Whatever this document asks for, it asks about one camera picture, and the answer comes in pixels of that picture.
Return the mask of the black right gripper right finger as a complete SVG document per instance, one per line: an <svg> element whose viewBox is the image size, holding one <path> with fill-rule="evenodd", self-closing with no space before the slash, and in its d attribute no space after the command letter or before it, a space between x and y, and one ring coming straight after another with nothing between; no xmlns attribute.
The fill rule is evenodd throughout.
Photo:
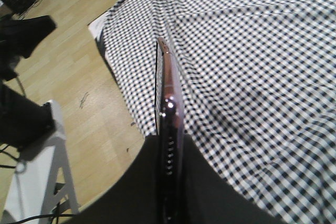
<svg viewBox="0 0 336 224"><path fill-rule="evenodd" d="M183 142L183 223L283 223L224 182L190 135Z"/></svg>

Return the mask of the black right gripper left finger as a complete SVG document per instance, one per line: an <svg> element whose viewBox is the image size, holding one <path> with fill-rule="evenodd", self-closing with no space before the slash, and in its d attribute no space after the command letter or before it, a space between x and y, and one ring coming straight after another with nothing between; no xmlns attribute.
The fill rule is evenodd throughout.
<svg viewBox="0 0 336 224"><path fill-rule="evenodd" d="M158 149L158 137L146 137L135 160L121 178L66 223L158 223Z"/></svg>

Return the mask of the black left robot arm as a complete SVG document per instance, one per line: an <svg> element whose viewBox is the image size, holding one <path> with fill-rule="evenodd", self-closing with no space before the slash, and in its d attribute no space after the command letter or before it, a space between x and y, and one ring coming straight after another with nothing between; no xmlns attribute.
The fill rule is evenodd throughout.
<svg viewBox="0 0 336 224"><path fill-rule="evenodd" d="M58 223L80 212L66 150L60 105L37 104L20 83L16 67L54 30L50 16L1 19L1 143L17 151L1 223Z"/></svg>

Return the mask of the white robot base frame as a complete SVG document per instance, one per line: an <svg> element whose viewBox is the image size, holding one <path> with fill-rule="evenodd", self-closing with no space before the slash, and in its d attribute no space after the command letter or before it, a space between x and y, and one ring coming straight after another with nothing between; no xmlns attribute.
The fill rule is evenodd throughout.
<svg viewBox="0 0 336 224"><path fill-rule="evenodd" d="M55 100L48 104L55 128L21 152L1 223L49 223L56 210L79 212L61 108Z"/></svg>

